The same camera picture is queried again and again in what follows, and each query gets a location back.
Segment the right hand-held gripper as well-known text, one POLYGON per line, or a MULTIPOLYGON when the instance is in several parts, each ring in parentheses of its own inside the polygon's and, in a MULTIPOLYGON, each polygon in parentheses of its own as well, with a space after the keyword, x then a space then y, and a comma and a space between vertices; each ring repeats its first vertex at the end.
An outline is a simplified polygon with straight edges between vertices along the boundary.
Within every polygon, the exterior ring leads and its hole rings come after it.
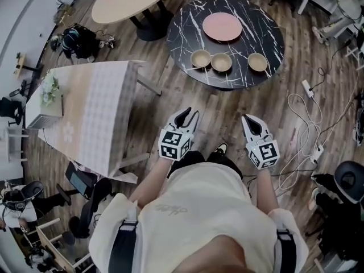
POLYGON ((253 165, 258 169, 266 169, 274 166, 279 158, 278 143, 268 132, 266 123, 250 114, 244 114, 241 118, 244 135, 248 141, 247 154, 253 165), (254 136, 263 138, 252 140, 254 136))

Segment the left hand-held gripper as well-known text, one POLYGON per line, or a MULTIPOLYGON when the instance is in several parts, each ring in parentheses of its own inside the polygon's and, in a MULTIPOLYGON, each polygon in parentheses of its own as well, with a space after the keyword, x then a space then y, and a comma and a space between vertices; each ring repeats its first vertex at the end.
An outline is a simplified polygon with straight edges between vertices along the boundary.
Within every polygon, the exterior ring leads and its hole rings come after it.
POLYGON ((161 130, 158 141, 160 157, 180 161, 191 149, 200 117, 200 112, 195 111, 188 123, 182 127, 191 110, 192 108, 188 107, 175 112, 169 117, 168 125, 161 130))

